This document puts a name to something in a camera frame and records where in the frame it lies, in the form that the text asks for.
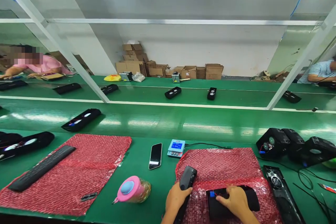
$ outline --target blue bottle cap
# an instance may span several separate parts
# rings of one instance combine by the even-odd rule
[[[133,190],[133,187],[134,187],[134,182],[133,181],[127,181],[125,184],[123,184],[121,186],[120,191],[121,191],[122,194],[127,195]]]

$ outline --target blue digital display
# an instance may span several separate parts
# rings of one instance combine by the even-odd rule
[[[173,149],[181,149],[181,148],[182,148],[182,143],[176,143],[176,142],[174,142],[174,143],[171,145],[171,147],[172,147]]]

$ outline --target man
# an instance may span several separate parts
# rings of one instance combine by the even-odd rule
[[[35,47],[30,45],[13,45],[12,48],[14,54],[17,55],[17,59],[14,60],[15,64],[6,70],[4,75],[0,75],[0,79],[12,78],[27,68],[35,72],[29,74],[27,78],[34,78],[35,76],[48,73],[72,74],[55,58],[37,53]]]
[[[336,61],[323,61],[312,65],[297,82],[311,84],[314,82],[336,81]]]

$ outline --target plastic bag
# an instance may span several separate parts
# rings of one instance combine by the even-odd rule
[[[104,78],[104,81],[121,81],[120,75],[108,75]]]
[[[136,82],[142,82],[144,79],[146,79],[145,76],[143,76],[143,74],[137,72],[135,75],[133,75],[133,80]]]

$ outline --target pink shirt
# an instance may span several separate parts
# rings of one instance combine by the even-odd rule
[[[43,73],[43,72],[49,71],[50,69],[61,67],[62,68],[62,74],[66,74],[66,75],[73,74],[68,69],[66,69],[61,64],[61,62],[59,62],[57,59],[54,59],[53,57],[50,57],[48,55],[43,55],[42,63],[41,63],[40,67],[37,67],[37,66],[32,65],[32,64],[26,64],[28,62],[28,59],[20,58],[20,59],[17,59],[16,61],[17,61],[16,62],[17,64],[15,64],[14,67],[17,66],[17,67],[25,68],[25,69],[29,68],[32,71],[34,71],[35,73]]]

